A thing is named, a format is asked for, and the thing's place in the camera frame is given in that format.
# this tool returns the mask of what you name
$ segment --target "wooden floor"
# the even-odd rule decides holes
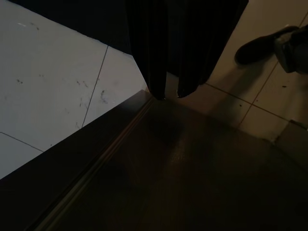
[[[269,143],[155,102],[58,231],[308,230],[308,176]]]

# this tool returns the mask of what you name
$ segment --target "black shoe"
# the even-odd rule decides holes
[[[247,65],[262,60],[274,53],[274,41],[285,33],[299,29],[297,26],[288,26],[274,34],[258,37],[241,46],[235,54],[237,64]]]

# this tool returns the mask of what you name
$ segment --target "beige tile floor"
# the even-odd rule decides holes
[[[307,13],[306,0],[250,0],[207,83],[177,99],[176,79],[168,75],[167,98],[269,141],[290,119],[308,125],[308,76],[285,73],[275,56],[245,68],[234,61],[245,43],[286,25],[308,24]]]

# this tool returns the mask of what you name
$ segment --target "dark curtain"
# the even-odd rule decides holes
[[[179,76],[179,98],[205,83],[247,3],[127,0],[132,54],[152,95],[165,97],[168,68]]]
[[[133,54],[157,99],[166,72],[185,97],[210,77],[248,0],[11,0],[91,38]]]

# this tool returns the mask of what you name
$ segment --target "floor tile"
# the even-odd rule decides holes
[[[144,89],[145,81],[133,57],[108,47],[84,126]]]
[[[0,153],[0,179],[2,179],[42,152],[0,133]]]
[[[271,57],[239,68],[234,61],[236,51],[245,43],[286,25],[298,26],[307,11],[306,0],[250,0],[208,83],[252,103],[277,59]]]
[[[228,95],[207,84],[185,98],[177,98],[178,78],[167,74],[166,98],[202,114],[209,115],[232,127],[237,127],[244,118],[250,104]]]
[[[274,142],[287,124],[288,121],[252,106],[239,129],[254,137]]]
[[[0,131],[47,150],[81,126],[107,46],[0,0]]]
[[[287,120],[308,125],[308,76],[285,73],[277,65],[255,105]]]

